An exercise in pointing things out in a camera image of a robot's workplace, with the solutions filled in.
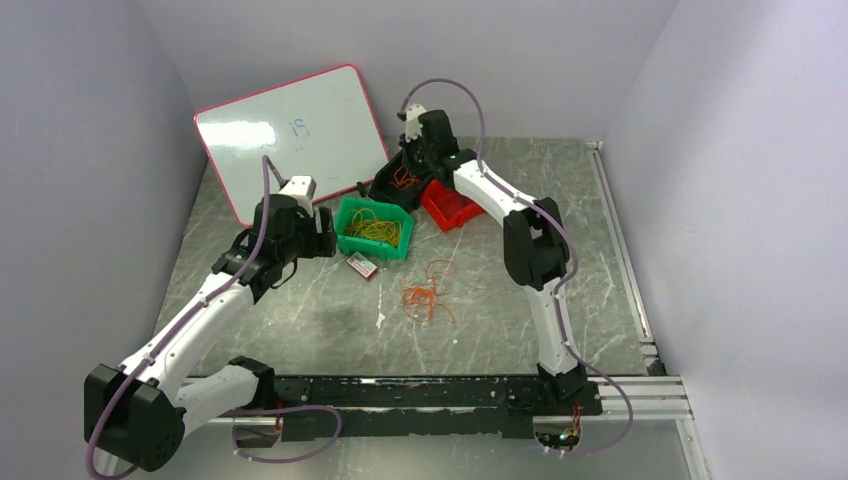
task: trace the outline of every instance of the green bin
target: green bin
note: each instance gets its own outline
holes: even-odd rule
[[[345,229],[353,220],[354,214],[363,208],[373,211],[378,220],[400,223],[400,241],[397,247],[393,247],[385,242],[345,235]],[[391,203],[375,202],[364,198],[343,197],[342,204],[339,206],[339,212],[336,214],[334,225],[336,235],[338,236],[338,248],[345,255],[360,252],[366,255],[374,255],[381,260],[394,258],[406,260],[415,220],[403,208]]]

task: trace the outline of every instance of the gray wall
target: gray wall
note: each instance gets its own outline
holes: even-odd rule
[[[848,4],[681,0],[603,157],[716,480],[845,478]]]
[[[492,135],[600,139],[677,0],[141,0],[196,108],[337,64],[365,79],[385,133],[410,88],[464,82]],[[453,87],[417,97],[478,132]]]
[[[149,337],[205,161],[133,2],[0,2],[0,477],[85,478],[82,386]]]

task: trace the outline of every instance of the black bracket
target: black bracket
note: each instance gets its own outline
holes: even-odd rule
[[[85,379],[84,436],[91,439],[94,425],[106,404],[127,376],[98,365]],[[133,380],[106,421],[97,447],[122,458],[142,470],[162,467],[180,446],[185,434],[182,416],[168,397],[154,385]]]
[[[253,400],[243,408],[263,410],[277,408],[277,394],[274,391],[274,369],[265,365],[262,362],[247,357],[236,357],[229,362],[230,365],[235,365],[245,370],[250,370],[253,375],[259,379],[256,385],[256,392],[253,394]]]
[[[236,236],[232,248],[212,266],[213,273],[235,275],[245,264],[259,238],[262,207],[262,202],[256,205],[253,226]],[[329,208],[318,208],[320,232],[315,218],[309,216],[297,200],[288,195],[271,195],[268,208],[268,224],[259,255],[239,279],[242,285],[250,286],[254,303],[282,278],[283,269],[294,260],[332,257],[336,254],[336,232],[333,230],[333,214]]]
[[[533,203],[562,223],[553,199]],[[504,217],[503,231],[504,264],[515,283],[541,291],[545,283],[565,275],[568,246],[544,217],[530,208],[513,210]]]
[[[479,375],[441,377],[279,376],[277,395],[286,407],[306,404],[340,408],[346,437],[471,435],[534,438],[533,417],[570,416],[579,404],[586,416],[603,413],[598,385],[582,368],[551,376]],[[286,417],[282,441],[331,436],[330,415]]]

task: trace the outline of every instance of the tabletop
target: tabletop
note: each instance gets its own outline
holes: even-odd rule
[[[392,151],[393,142],[387,143]],[[460,143],[473,147],[474,140]],[[607,373],[646,374],[643,332],[590,151],[583,142],[513,138],[487,139],[486,151],[491,168],[514,187],[536,198],[550,196],[559,205],[580,259],[566,292],[578,351]],[[335,212],[339,199],[323,205]],[[285,375],[535,372],[538,346],[530,307],[504,267],[497,222],[482,215],[442,232],[423,208],[413,216],[405,261],[372,259],[380,270],[370,281],[341,253],[299,262],[286,286],[225,327],[193,374],[210,375],[239,355]],[[197,292],[241,229],[208,167],[156,331]],[[435,259],[456,265],[456,272],[441,281],[449,293],[439,301],[447,308],[438,308],[428,322],[416,322],[404,313],[401,290],[424,284],[424,271]]]

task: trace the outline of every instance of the purple cable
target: purple cable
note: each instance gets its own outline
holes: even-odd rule
[[[227,280],[223,285],[216,288],[209,295],[206,296],[207,304],[210,300],[215,299],[222,292],[229,289],[235,282],[237,282],[244,272],[247,271],[250,264],[256,259],[257,255],[259,255],[259,248],[262,246],[262,241],[265,239],[265,230],[268,224],[268,209],[270,204],[270,195],[271,188],[269,185],[268,179],[268,170],[272,168],[271,159],[268,158],[267,155],[262,157],[262,180],[264,185],[264,194],[262,197],[262,223],[259,225],[259,238],[256,240],[256,245],[253,247],[253,251],[250,252],[250,256],[247,257],[247,261],[245,261],[244,265],[233,275],[229,280]],[[112,395],[112,398],[109,399],[109,402],[106,404],[106,408],[103,409],[103,412],[100,414],[100,418],[97,419],[97,423],[94,425],[94,430],[91,432],[91,437],[88,440],[88,446],[85,452],[85,469],[88,471],[89,476],[91,478],[97,480],[119,480],[121,478],[125,478],[127,475],[131,474],[138,468],[136,465],[131,466],[129,469],[124,471],[123,473],[119,473],[118,475],[103,475],[97,471],[94,467],[94,453],[95,448],[97,447],[97,442],[100,440],[100,436],[103,434],[103,428],[106,426],[106,420],[109,419],[109,415],[115,410],[115,407],[118,405],[118,401],[120,401],[121,396],[123,396],[124,392],[127,391],[133,379],[135,379],[141,372],[147,368],[151,361],[155,361],[156,356],[159,355],[162,350],[168,345],[168,343],[174,339],[174,337],[180,332],[180,330],[185,327],[185,325],[191,320],[191,318],[196,314],[200,309],[203,308],[203,302],[198,301],[195,303],[182,317],[180,317],[174,326],[168,330],[168,332],[162,337],[162,340],[154,346],[149,352],[149,359],[143,359],[139,362],[138,366],[127,375],[118,389],[115,391],[115,394]]]
[[[282,463],[299,462],[301,460],[308,460],[312,457],[316,457],[316,456],[320,455],[321,453],[324,452],[324,450],[327,450],[328,448],[330,448],[333,445],[333,443],[336,440],[338,440],[339,435],[342,433],[342,416],[339,414],[339,412],[335,408],[327,407],[327,406],[324,406],[324,405],[303,405],[303,406],[300,406],[300,407],[279,408],[279,409],[276,409],[276,410],[233,410],[231,412],[225,413],[222,416],[223,417],[260,417],[260,416],[266,416],[266,415],[286,415],[286,414],[289,414],[289,413],[296,413],[296,412],[310,412],[310,411],[316,411],[316,410],[332,413],[333,416],[336,417],[336,431],[333,432],[333,436],[330,437],[330,439],[327,440],[327,442],[324,443],[324,445],[321,445],[320,447],[316,448],[315,450],[312,450],[309,453],[304,453],[303,455],[299,455],[297,457],[292,457],[292,458],[262,458],[262,457],[254,457],[253,455],[248,455],[248,454],[244,453],[239,448],[238,441],[236,440],[236,429],[233,428],[232,440],[233,440],[233,448],[235,449],[233,451],[233,453],[240,456],[241,458],[247,459],[247,460],[252,461],[252,462],[282,464]]]
[[[624,437],[626,437],[627,434],[630,433],[630,430],[633,428],[633,404],[630,401],[630,397],[627,396],[627,393],[624,391],[623,388],[621,388],[621,385],[619,385],[618,382],[613,380],[609,375],[607,375],[603,371],[599,370],[594,365],[591,365],[589,362],[584,360],[574,350],[574,348],[571,346],[571,342],[568,340],[568,336],[565,333],[565,322],[564,322],[563,317],[562,317],[562,307],[559,304],[558,293],[559,293],[560,289],[562,289],[562,287],[564,287],[565,284],[569,280],[574,278],[574,276],[577,274],[577,266],[578,266],[577,249],[574,248],[574,244],[572,243],[571,238],[565,232],[565,228],[563,228],[562,224],[560,224],[558,221],[556,221],[550,214],[548,214],[548,212],[546,212],[545,210],[543,210],[542,208],[540,208],[539,206],[537,206],[533,202],[526,200],[526,199],[522,198],[521,196],[517,196],[517,195],[514,196],[512,190],[510,190],[506,185],[503,185],[502,183],[500,183],[492,175],[489,175],[489,172],[483,167],[483,141],[486,138],[486,121],[483,118],[483,108],[480,106],[480,102],[477,100],[477,97],[471,92],[471,90],[468,89],[468,87],[457,82],[456,80],[451,80],[449,78],[431,78],[429,80],[424,80],[423,82],[416,85],[412,90],[410,90],[409,94],[406,95],[406,98],[403,99],[403,104],[400,107],[400,111],[404,112],[406,110],[406,106],[409,104],[409,101],[412,99],[412,95],[414,95],[415,92],[418,91],[418,89],[420,89],[424,85],[428,85],[430,83],[447,83],[449,85],[453,85],[455,87],[458,87],[459,89],[461,89],[463,92],[465,92],[468,95],[468,97],[471,99],[472,102],[474,102],[474,106],[477,108],[477,117],[478,117],[478,120],[480,121],[480,138],[477,140],[477,168],[480,170],[480,173],[482,173],[483,177],[485,177],[486,180],[491,182],[492,185],[494,185],[498,190],[502,191],[503,193],[505,193],[506,195],[508,195],[510,197],[513,197],[516,202],[532,209],[534,212],[538,213],[545,220],[547,220],[548,223],[550,223],[551,226],[554,228],[554,230],[556,230],[557,233],[559,233],[559,235],[562,237],[563,241],[565,242],[566,246],[568,247],[568,251],[571,254],[572,269],[571,269],[570,272],[567,272],[560,279],[559,282],[557,282],[556,286],[554,287],[554,291],[553,291],[553,294],[554,294],[554,302],[553,302],[554,303],[554,312],[556,313],[557,326],[559,327],[560,335],[562,336],[562,341],[565,344],[565,350],[568,352],[568,354],[571,355],[572,357],[574,357],[574,359],[579,364],[583,365],[587,370],[591,371],[595,375],[598,375],[599,377],[601,377],[604,380],[606,380],[607,382],[609,382],[609,384],[612,385],[613,388],[615,388],[618,391],[618,393],[621,395],[621,398],[624,400],[625,405],[627,405],[627,425],[624,427],[624,429],[621,431],[621,433],[619,433],[614,439],[610,440],[609,442],[607,442],[607,443],[605,443],[601,446],[598,446],[598,447],[595,447],[595,448],[590,448],[588,450],[582,450],[582,451],[579,451],[579,452],[563,452],[563,453],[567,457],[587,457],[589,455],[594,455],[596,453],[605,452],[605,451],[609,450],[610,448],[618,445],[618,443],[621,442],[622,440],[624,440]]]

